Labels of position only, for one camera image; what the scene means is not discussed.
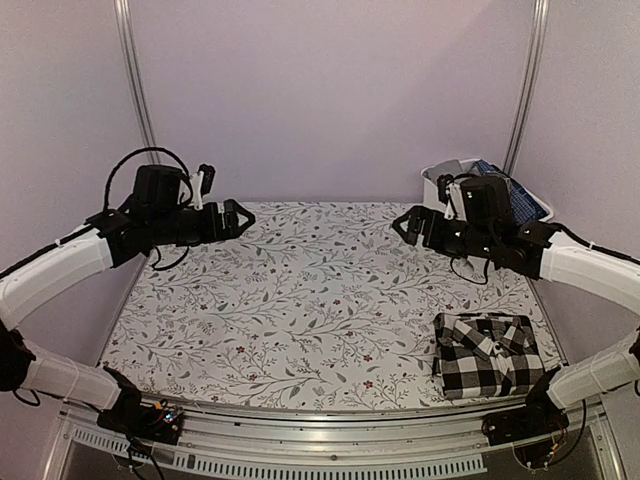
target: floral tablecloth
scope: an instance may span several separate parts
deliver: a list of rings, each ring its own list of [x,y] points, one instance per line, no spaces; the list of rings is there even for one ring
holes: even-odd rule
[[[529,315],[547,367],[559,354],[525,279],[486,286],[390,229],[410,205],[254,203],[238,240],[145,267],[102,363],[185,400],[353,411],[451,406],[433,380],[438,312]],[[182,249],[162,250],[164,262]],[[456,404],[486,402],[486,399]]]

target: white wall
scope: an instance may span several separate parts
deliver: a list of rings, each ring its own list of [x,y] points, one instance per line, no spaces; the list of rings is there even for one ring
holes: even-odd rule
[[[217,198],[407,200],[504,160],[532,1],[132,2],[155,134]]]
[[[111,166],[140,145],[113,11],[91,0],[0,2],[0,269],[99,211]],[[131,170],[114,185],[130,190]],[[47,304],[22,333],[95,363],[136,265]],[[0,395],[0,478],[33,480],[58,402]]]
[[[540,75],[515,175],[576,233],[640,256],[640,3],[552,2]],[[540,291],[563,347],[581,360],[638,318],[576,289]],[[640,399],[605,396],[629,478],[640,478]]]

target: folded shirt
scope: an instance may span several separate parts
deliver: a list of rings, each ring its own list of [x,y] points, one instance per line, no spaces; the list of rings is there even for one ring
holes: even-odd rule
[[[544,373],[524,315],[440,313],[434,326],[434,375],[448,400],[524,395]]]

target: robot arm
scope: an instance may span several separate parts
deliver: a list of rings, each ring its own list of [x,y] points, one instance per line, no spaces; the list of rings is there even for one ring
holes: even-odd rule
[[[446,193],[441,191],[441,198],[449,201],[445,213],[416,206],[394,221],[392,227],[407,243],[415,245],[423,235],[424,247],[444,255],[486,258],[496,268],[509,268],[535,280],[573,285],[640,315],[638,260],[590,245],[560,224],[530,222],[518,227],[512,216],[508,183],[502,176],[486,175],[448,184],[439,181],[439,185],[448,189]],[[640,337],[635,331],[580,363],[545,374],[527,398],[532,409],[516,410],[512,418],[536,410],[536,415],[542,412],[544,423],[545,416],[557,415],[576,402],[638,379]],[[513,441],[545,431],[532,428],[528,433],[506,437]]]
[[[137,152],[150,149],[164,151]],[[0,273],[0,391],[29,389],[89,403],[106,411],[103,426],[135,430],[144,407],[140,392],[125,377],[48,352],[24,340],[16,328],[61,292],[140,253],[148,256],[156,246],[189,247],[242,235],[255,222],[250,212],[234,200],[225,201],[222,211],[202,202],[213,176],[206,165],[191,177],[170,166],[142,166],[120,209],[105,206],[68,236]],[[190,182],[188,203],[182,202],[185,182]]]

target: white plastic basket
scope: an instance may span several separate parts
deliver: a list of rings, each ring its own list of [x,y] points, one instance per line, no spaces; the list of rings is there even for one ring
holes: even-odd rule
[[[473,167],[473,164],[478,160],[481,160],[481,159],[468,158],[466,160],[460,160],[460,166],[462,167],[462,171],[466,173],[469,170],[471,170],[471,167]],[[424,180],[424,195],[422,199],[422,204],[427,208],[430,208],[432,210],[438,210],[444,213],[446,205],[440,202],[440,200],[438,200],[438,186],[435,183],[433,183],[429,178],[427,178],[427,168],[423,168],[422,171],[420,172],[420,174],[422,175],[422,179]],[[553,209],[548,204],[540,200],[540,198],[530,190],[527,190],[527,192],[529,193],[529,195],[531,195],[531,197],[533,197],[533,199],[536,202],[538,202],[538,204],[542,208],[544,208],[549,213],[546,217],[541,218],[540,221],[549,222],[554,216]],[[470,265],[467,265],[467,266],[471,267],[471,270],[473,273],[477,274],[482,272],[482,268],[484,267],[484,263],[486,261],[484,258],[469,257],[468,260]]]
[[[478,160],[481,160],[481,159],[468,158],[466,160],[460,160],[460,166],[462,167],[462,171],[468,172],[469,170],[471,170],[471,167],[473,167],[473,164]],[[420,172],[420,174],[422,175],[422,179],[424,180],[424,195],[423,195],[422,204],[425,207],[430,208],[432,210],[438,210],[440,212],[444,212],[446,205],[440,202],[440,200],[438,200],[438,186],[435,183],[433,183],[430,179],[427,178],[427,168],[423,168],[422,171]],[[542,208],[544,208],[547,212],[549,212],[549,215],[547,215],[544,218],[541,218],[540,221],[541,222],[550,221],[554,216],[553,209],[549,205],[547,205],[545,202],[540,200],[540,198],[530,190],[527,190],[527,192],[529,193],[529,195],[533,197],[533,199],[536,202],[538,202],[538,204]]]

